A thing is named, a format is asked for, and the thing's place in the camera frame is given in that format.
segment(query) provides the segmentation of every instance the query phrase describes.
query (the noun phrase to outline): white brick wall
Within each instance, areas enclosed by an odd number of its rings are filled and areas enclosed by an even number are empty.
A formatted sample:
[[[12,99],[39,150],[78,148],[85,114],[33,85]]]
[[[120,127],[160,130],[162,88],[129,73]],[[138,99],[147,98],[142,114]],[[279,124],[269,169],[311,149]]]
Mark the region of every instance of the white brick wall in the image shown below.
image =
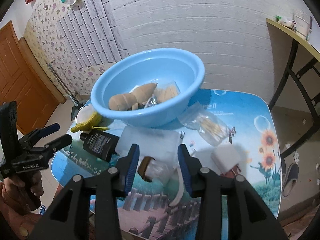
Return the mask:
[[[205,63],[204,88],[249,92],[267,102],[281,71],[275,70],[278,66],[274,64],[265,18],[291,16],[294,9],[311,15],[302,0],[109,2],[130,55],[159,47],[189,50]],[[289,53],[287,45],[278,48],[283,50],[281,62]],[[296,105],[285,106],[304,110]]]
[[[68,52],[82,68],[127,57],[108,0],[85,0],[57,22]]]

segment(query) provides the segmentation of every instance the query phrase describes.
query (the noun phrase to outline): sleeve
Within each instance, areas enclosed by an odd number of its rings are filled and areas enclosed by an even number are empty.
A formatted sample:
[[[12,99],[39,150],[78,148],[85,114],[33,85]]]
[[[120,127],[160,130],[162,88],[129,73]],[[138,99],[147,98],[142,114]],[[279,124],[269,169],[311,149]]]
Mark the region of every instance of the sleeve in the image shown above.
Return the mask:
[[[17,237],[25,239],[41,215],[28,213],[17,200],[7,194],[3,182],[0,182],[0,192],[0,212]]]
[[[6,188],[3,182],[0,182],[1,198],[4,203],[10,206],[15,212],[21,216],[31,213],[25,199],[21,194],[15,193],[16,189]]]

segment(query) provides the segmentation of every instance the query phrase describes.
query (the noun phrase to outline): wall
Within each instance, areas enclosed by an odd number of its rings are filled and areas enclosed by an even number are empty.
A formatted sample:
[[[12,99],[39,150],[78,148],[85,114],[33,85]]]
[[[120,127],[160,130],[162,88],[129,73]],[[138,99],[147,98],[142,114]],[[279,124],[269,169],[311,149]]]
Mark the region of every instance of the wall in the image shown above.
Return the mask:
[[[33,7],[38,2],[39,0],[33,0],[31,3],[26,4],[25,0],[14,0],[4,18],[0,22],[0,29],[9,21],[12,21],[17,38],[20,39],[23,36],[31,14],[34,11]]]
[[[110,65],[86,68],[76,63],[56,26],[71,8],[59,0],[48,3],[54,9],[44,12],[40,6],[33,12],[26,40],[37,59],[56,59],[55,67],[70,87],[89,94]],[[294,9],[304,12],[306,18],[311,15],[302,0],[108,0],[108,4],[130,55],[160,47],[189,50],[205,63],[203,88],[253,93],[266,102],[277,87],[290,51],[290,39],[268,27],[266,17],[291,16]],[[43,28],[44,19],[47,28]],[[279,105],[307,110],[301,97],[291,88],[286,91]]]

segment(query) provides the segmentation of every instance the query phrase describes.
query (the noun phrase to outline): white sponge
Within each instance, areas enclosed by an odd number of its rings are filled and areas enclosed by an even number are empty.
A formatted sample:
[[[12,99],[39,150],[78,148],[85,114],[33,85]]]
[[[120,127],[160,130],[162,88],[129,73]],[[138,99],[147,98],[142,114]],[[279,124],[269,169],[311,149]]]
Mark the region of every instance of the white sponge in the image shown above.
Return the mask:
[[[232,144],[219,145],[218,147],[215,147],[213,153],[211,154],[211,158],[222,174],[230,171],[241,161],[240,154]]]

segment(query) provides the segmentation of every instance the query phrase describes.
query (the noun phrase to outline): blue plastic basin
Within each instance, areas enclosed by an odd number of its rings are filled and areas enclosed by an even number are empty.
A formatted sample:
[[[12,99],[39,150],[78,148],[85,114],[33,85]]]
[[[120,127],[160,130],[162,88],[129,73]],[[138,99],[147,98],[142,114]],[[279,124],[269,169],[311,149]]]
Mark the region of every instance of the blue plastic basin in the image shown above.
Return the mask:
[[[113,111],[110,97],[128,93],[136,85],[156,80],[175,81],[180,94],[157,106],[134,111]],[[91,92],[93,107],[104,117],[120,119],[140,127],[166,124],[188,106],[204,79],[204,64],[195,54],[182,49],[152,49],[129,56],[114,64],[96,81]]]

